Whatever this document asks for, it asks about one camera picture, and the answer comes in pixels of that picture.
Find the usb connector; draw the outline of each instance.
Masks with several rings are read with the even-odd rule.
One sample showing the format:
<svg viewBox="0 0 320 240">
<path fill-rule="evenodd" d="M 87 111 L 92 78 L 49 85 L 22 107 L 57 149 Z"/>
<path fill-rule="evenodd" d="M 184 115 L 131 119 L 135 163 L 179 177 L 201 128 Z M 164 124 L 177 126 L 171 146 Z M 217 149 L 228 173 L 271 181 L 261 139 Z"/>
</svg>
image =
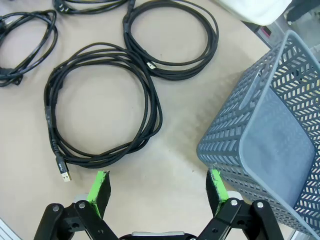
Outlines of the usb connector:
<svg viewBox="0 0 320 240">
<path fill-rule="evenodd" d="M 61 176 L 63 178 L 63 181 L 70 182 L 71 181 L 71 176 L 69 174 L 69 170 L 68 170 L 68 167 L 67 167 L 67 165 L 65 163 L 64 157 L 63 156 L 57 156 L 55 158 L 55 160 L 56 160 L 56 164 L 58 165 L 60 174 L 61 174 Z"/>
</svg>

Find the screw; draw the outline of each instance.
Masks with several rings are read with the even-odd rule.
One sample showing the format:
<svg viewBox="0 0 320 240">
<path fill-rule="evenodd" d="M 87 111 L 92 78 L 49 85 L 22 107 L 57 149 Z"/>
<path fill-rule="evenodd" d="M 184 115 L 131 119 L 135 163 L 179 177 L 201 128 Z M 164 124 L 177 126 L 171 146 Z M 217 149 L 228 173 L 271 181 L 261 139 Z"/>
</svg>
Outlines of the screw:
<svg viewBox="0 0 320 240">
<path fill-rule="evenodd" d="M 232 206 L 237 206 L 238 205 L 238 202 L 237 202 L 237 200 L 231 200 L 231 205 Z"/>
<path fill-rule="evenodd" d="M 258 202 L 256 205 L 260 209 L 264 207 L 264 204 L 262 202 Z"/>
<path fill-rule="evenodd" d="M 79 203 L 79 208 L 83 209 L 85 206 L 86 206 L 86 204 L 84 202 Z"/>
<path fill-rule="evenodd" d="M 58 206 L 58 205 L 53 206 L 52 210 L 53 210 L 54 212 L 57 212 L 57 211 L 59 210 L 59 206 Z"/>
</svg>

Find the table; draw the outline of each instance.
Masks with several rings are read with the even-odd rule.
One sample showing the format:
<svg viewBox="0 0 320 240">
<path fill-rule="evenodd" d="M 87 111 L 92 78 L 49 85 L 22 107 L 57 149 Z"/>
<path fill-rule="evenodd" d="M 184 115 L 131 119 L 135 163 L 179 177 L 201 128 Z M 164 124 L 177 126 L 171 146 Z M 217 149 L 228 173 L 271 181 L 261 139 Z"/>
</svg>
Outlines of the table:
<svg viewBox="0 0 320 240">
<path fill-rule="evenodd" d="M 110 171 L 112 189 L 104 220 L 119 237 L 133 231 L 198 235 L 206 226 L 212 218 L 205 190 L 207 168 L 197 158 L 197 144 L 242 72 L 268 51 L 254 33 L 213 1 L 194 2 L 216 18 L 218 49 L 192 79 L 170 82 L 153 77 L 163 110 L 161 131 L 142 150 L 103 169 Z M 52 8 L 50 0 L 1 1 L 0 6 L 0 14 Z M 67 207 L 77 194 L 89 192 L 97 173 L 69 165 L 73 180 L 65 183 L 61 178 L 44 113 L 48 76 L 93 42 L 124 47 L 126 10 L 124 5 L 98 15 L 58 15 L 59 38 L 51 55 L 27 73 L 21 85 L 0 89 L 0 216 L 22 239 L 33 238 L 48 204 Z M 44 30 L 42 22 L 33 21 L 12 32 L 1 46 L 0 66 L 17 65 Z M 151 55 L 169 61 L 193 59 L 206 43 L 201 24 L 179 9 L 150 10 L 137 18 L 132 32 Z M 125 70 L 83 67 L 67 77 L 60 91 L 58 127 L 76 148 L 101 153 L 133 138 L 142 120 L 143 101 L 139 82 Z M 228 239 L 240 239 L 239 234 L 232 231 Z M 74 238 L 88 239 L 81 233 Z"/>
</svg>

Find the black cable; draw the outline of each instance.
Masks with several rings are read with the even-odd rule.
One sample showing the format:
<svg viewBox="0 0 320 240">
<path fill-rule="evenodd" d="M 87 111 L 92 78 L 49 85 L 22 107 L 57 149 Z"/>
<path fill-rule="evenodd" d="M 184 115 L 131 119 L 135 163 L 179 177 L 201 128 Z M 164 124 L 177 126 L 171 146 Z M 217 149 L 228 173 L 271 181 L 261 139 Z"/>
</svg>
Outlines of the black cable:
<svg viewBox="0 0 320 240">
<path fill-rule="evenodd" d="M 128 0 L 53 0 L 53 6 L 61 14 L 100 14 L 125 4 Z M 86 9 L 75 9 L 68 3 L 73 4 L 103 4 L 97 7 Z"/>
<path fill-rule="evenodd" d="M 6 20 L 11 17 L 21 16 L 11 23 L 6 24 Z M 21 26 L 22 24 L 33 20 L 41 19 L 47 23 L 44 36 L 41 42 L 36 48 L 26 57 L 18 66 L 15 68 L 2 68 L 0 67 L 0 87 L 5 87 L 9 84 L 19 85 L 23 79 L 25 73 L 34 69 L 43 60 L 45 60 L 56 46 L 58 40 L 58 30 L 55 26 L 57 13 L 54 10 L 46 11 L 34 11 L 34 12 L 13 12 L 4 16 L 0 16 L 0 46 L 5 40 L 5 37 L 14 29 Z M 48 50 L 36 61 L 35 57 L 41 50 L 41 48 L 48 41 L 49 37 L 53 32 L 53 40 Z"/>
<path fill-rule="evenodd" d="M 156 76 L 156 77 L 160 77 L 160 78 L 172 80 L 172 81 L 184 80 L 197 75 L 210 62 L 210 60 L 213 58 L 218 47 L 219 29 L 214 16 L 209 11 L 207 11 L 206 9 L 204 9 L 199 5 L 196 5 L 192 2 L 188 2 L 185 0 L 152 0 L 152 1 L 147 1 L 137 6 L 136 8 L 134 8 L 135 2 L 136 2 L 135 0 L 130 0 L 127 14 L 124 16 L 122 21 L 124 42 L 126 47 L 129 50 L 132 50 L 140 55 L 140 57 L 143 59 L 145 64 L 147 64 L 148 70 L 152 76 Z M 195 9 L 185 4 L 181 4 L 178 2 L 192 5 L 206 12 L 213 20 L 215 30 L 213 29 L 212 25 L 207 20 L 207 18 L 204 17 L 201 13 L 199 13 Z M 207 45 L 205 47 L 204 52 L 199 57 L 187 62 L 161 61 L 154 58 L 150 54 L 148 54 L 147 51 L 145 51 L 134 39 L 131 33 L 131 27 L 133 22 L 137 18 L 137 16 L 139 16 L 143 12 L 148 11 L 150 9 L 162 8 L 162 7 L 173 7 L 173 8 L 184 10 L 192 14 L 203 24 L 207 32 Z M 167 69 L 161 69 L 159 66 L 156 66 L 156 64 L 164 65 L 164 66 L 172 66 L 172 67 L 189 66 L 191 64 L 196 64 L 196 66 L 190 67 L 189 69 L 186 69 L 186 70 L 167 70 Z"/>
<path fill-rule="evenodd" d="M 94 46 L 104 47 L 100 49 L 95 47 L 94 50 L 88 51 Z M 60 135 L 56 120 L 58 93 L 63 87 L 67 74 L 82 66 L 93 65 L 112 65 L 131 71 L 141 82 L 145 98 L 143 119 L 133 140 L 101 154 L 86 153 L 70 145 Z M 160 130 L 163 122 L 158 95 L 142 59 L 132 51 L 104 42 L 93 43 L 82 48 L 53 70 L 44 89 L 44 106 L 51 148 L 65 181 L 69 181 L 70 177 L 65 163 L 92 169 L 106 167 L 124 155 L 143 148 L 150 137 Z"/>
</svg>

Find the gray basket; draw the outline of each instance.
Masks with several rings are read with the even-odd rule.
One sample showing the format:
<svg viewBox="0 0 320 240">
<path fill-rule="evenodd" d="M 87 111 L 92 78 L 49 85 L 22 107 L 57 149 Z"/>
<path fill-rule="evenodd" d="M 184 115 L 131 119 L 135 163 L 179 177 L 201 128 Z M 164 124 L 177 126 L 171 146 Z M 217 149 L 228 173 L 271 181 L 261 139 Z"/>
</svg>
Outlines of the gray basket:
<svg viewBox="0 0 320 240">
<path fill-rule="evenodd" d="M 280 223 L 320 239 L 320 65 L 299 36 L 248 68 L 197 147 Z"/>
</svg>

